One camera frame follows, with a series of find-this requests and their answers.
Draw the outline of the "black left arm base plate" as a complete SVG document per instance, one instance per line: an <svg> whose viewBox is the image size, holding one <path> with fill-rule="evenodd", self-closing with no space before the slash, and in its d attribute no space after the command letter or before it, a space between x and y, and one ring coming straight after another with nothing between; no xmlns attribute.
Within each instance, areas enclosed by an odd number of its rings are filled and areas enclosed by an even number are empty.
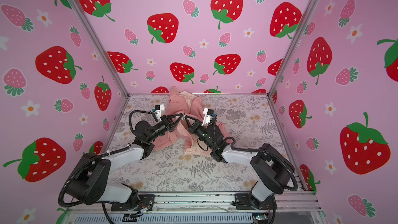
<svg viewBox="0 0 398 224"><path fill-rule="evenodd" d="M131 196L127 203L121 203L118 207L115 208L119 211L151 211L154 204L154 199L155 195L152 194L138 194Z"/></svg>

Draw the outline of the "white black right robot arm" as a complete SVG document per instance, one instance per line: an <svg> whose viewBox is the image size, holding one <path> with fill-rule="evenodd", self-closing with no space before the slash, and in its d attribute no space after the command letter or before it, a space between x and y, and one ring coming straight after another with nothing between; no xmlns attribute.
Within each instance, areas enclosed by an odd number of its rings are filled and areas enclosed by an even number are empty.
<svg viewBox="0 0 398 224"><path fill-rule="evenodd" d="M257 149L240 148L236 146L235 138L224 137L216 125L215 115L205 123L189 116L184 118L188 132L206 145L204 150L210 151L214 160L251 166L254 169L259 181L248 194L248 206L260 209L275 195L281 195L285 190L298 190L294 166L272 145L264 144Z"/></svg>

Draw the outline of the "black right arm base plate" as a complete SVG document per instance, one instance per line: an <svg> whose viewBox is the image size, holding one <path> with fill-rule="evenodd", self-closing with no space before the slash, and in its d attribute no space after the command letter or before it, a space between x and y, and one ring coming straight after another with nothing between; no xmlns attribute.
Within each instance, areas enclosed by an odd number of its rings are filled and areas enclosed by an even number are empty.
<svg viewBox="0 0 398 224"><path fill-rule="evenodd" d="M277 210L275 196L269 196L264 201L255 198L251 193L235 194L231 204L238 210Z"/></svg>

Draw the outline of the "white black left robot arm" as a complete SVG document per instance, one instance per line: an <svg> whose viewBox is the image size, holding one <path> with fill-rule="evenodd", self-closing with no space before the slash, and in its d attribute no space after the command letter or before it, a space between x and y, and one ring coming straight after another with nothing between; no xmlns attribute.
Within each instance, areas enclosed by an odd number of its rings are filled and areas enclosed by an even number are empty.
<svg viewBox="0 0 398 224"><path fill-rule="evenodd" d="M112 203L127 209L138 207L141 202L138 190L126 184L109 183L109 175L118 168L147 158L154 150L155 139L175 131L182 119L183 114L163 115L155 119L155 125L145 120L133 125L130 116L129 128L135 136L134 142L99 155L84 154L63 185L58 204L72 207Z"/></svg>

